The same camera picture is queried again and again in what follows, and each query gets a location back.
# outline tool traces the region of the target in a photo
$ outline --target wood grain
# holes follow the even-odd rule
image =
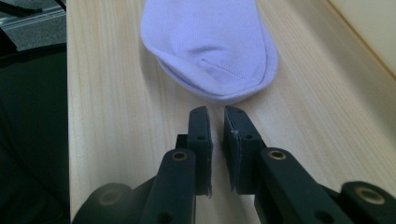
[[[139,37],[143,0],[69,1],[68,104],[71,215],[101,185],[134,188],[156,175],[207,105],[213,197],[197,199],[196,223],[260,223],[251,196],[230,192],[220,152],[223,105],[176,84]],[[289,150],[321,184],[362,180],[396,195],[396,83],[325,1],[259,0],[279,52],[266,90],[246,110],[271,147]]]

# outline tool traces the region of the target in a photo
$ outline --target black object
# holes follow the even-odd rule
[[[64,10],[66,11],[66,5],[64,4],[64,2],[62,0],[55,0],[56,3],[58,3],[58,5]]]
[[[136,189],[123,184],[97,189],[73,223],[193,223],[195,195],[211,193],[211,157],[209,116],[201,106],[190,112],[188,134],[177,137],[155,177]]]
[[[267,147],[239,108],[225,108],[223,144],[231,186],[256,195],[262,223],[396,223],[390,194],[364,182],[340,194],[322,187],[288,151]]]
[[[42,12],[43,9],[29,9],[23,7],[15,7],[11,4],[0,2],[0,12],[4,12],[8,15],[15,16],[15,17],[27,17],[33,14]]]
[[[70,223],[66,58],[0,57],[0,223]]]
[[[8,35],[0,28],[0,57],[17,52],[17,46],[12,42]]]

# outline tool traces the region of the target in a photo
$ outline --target light wood surface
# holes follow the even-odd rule
[[[67,2],[71,214],[108,182],[131,188],[156,175],[207,105],[213,196],[198,197],[196,223],[259,223],[251,196],[230,192],[220,152],[223,105],[176,84],[139,35],[142,0]],[[259,0],[279,52],[266,90],[235,106],[266,144],[290,151],[321,184],[362,180],[396,195],[396,82],[326,1]]]
[[[396,78],[396,1],[330,1]]]

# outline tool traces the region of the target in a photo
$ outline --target white sock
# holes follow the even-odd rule
[[[254,0],[147,0],[146,48],[184,88],[233,104],[268,86],[277,53]]]

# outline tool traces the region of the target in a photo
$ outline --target screw hole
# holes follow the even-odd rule
[[[324,211],[315,212],[315,218],[322,223],[334,223],[334,218],[332,218],[329,213]]]
[[[270,151],[268,153],[268,155],[274,159],[274,160],[278,160],[278,161],[282,161],[286,159],[286,155],[285,153],[281,152],[281,151]]]
[[[378,192],[368,189],[365,187],[357,187],[355,188],[355,192],[358,194],[358,196],[366,201],[367,203],[373,203],[373,204],[384,204],[385,203],[385,198],[379,194]]]
[[[169,224],[172,222],[172,220],[173,220],[173,216],[168,212],[160,213],[157,216],[157,223],[160,224]]]
[[[174,161],[184,161],[187,159],[187,153],[185,152],[175,152],[174,154],[172,154],[172,159]]]
[[[121,198],[121,192],[117,189],[108,189],[99,197],[99,204],[103,206],[112,205]]]

